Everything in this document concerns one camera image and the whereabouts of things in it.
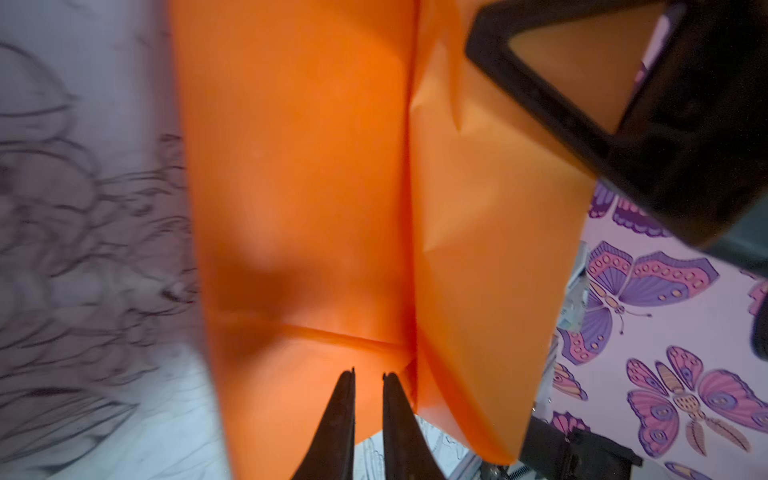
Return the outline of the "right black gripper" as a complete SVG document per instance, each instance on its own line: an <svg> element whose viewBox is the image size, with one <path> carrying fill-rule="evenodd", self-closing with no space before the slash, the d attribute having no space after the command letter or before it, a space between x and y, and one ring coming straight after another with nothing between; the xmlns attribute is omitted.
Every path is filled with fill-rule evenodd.
<svg viewBox="0 0 768 480"><path fill-rule="evenodd" d="M643 459L632 450L580 428L573 418L560 426L533 417L518 461L509 466L483 461L481 479L629 479Z"/></svg>

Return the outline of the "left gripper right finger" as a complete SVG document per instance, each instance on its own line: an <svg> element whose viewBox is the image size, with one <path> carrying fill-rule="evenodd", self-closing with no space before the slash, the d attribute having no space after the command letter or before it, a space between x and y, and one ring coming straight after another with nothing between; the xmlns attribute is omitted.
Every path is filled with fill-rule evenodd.
<svg viewBox="0 0 768 480"><path fill-rule="evenodd" d="M387 480L445 480L395 373L383 376L383 446Z"/></svg>

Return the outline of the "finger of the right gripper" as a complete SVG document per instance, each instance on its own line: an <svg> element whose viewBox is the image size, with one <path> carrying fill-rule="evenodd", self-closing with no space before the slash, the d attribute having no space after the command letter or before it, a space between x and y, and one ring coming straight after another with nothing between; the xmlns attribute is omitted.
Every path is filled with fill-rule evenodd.
<svg viewBox="0 0 768 480"><path fill-rule="evenodd" d="M686 1L609 133L508 47L537 27L627 1L500 1L476 14L467 57L589 168L685 243L767 245L767 5Z"/></svg>

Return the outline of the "orange wrapping paper sheet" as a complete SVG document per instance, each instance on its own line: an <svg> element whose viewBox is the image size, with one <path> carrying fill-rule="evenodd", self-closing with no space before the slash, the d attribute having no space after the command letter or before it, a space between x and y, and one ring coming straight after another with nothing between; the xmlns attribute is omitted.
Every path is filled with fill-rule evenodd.
<svg viewBox="0 0 768 480"><path fill-rule="evenodd" d="M475 1L169 5L202 303L238 479L288 479L339 375L521 449L593 180L465 58Z"/></svg>

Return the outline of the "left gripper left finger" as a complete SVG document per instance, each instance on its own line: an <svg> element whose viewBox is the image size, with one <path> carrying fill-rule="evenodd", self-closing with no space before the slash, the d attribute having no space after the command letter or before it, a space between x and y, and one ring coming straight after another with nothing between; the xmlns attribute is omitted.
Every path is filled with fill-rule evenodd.
<svg viewBox="0 0 768 480"><path fill-rule="evenodd" d="M309 449L292 480L353 478L356 375L343 371L334 387Z"/></svg>

